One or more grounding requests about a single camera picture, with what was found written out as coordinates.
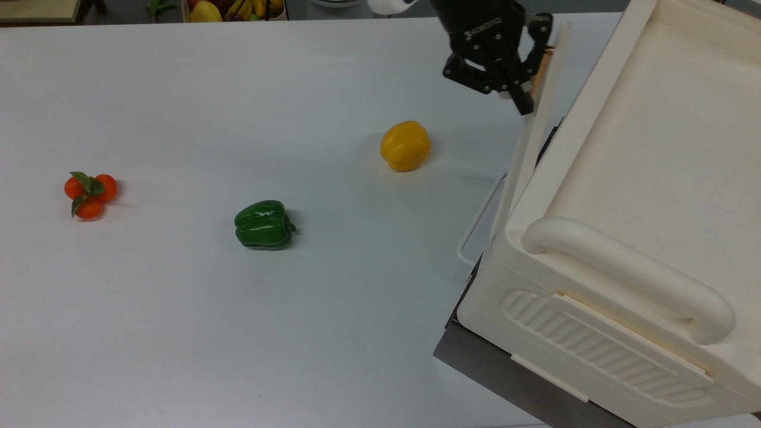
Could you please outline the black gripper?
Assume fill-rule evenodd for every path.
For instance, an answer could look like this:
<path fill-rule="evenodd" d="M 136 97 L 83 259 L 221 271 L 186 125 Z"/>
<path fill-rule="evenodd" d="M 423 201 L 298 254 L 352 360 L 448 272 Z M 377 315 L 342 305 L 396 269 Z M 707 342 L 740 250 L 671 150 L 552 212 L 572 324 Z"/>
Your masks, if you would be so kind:
<path fill-rule="evenodd" d="M 507 94 L 512 97 L 521 116 L 533 113 L 534 100 L 530 94 L 534 79 L 548 46 L 554 26 L 552 14 L 527 14 L 516 1 L 432 1 L 435 13 L 449 36 L 452 54 L 445 61 L 442 75 L 457 84 L 480 94 Z M 506 84 L 495 81 L 486 70 L 467 60 L 486 65 L 481 59 L 521 62 L 518 47 L 523 27 L 533 45 L 519 70 L 517 93 L 509 95 Z"/>

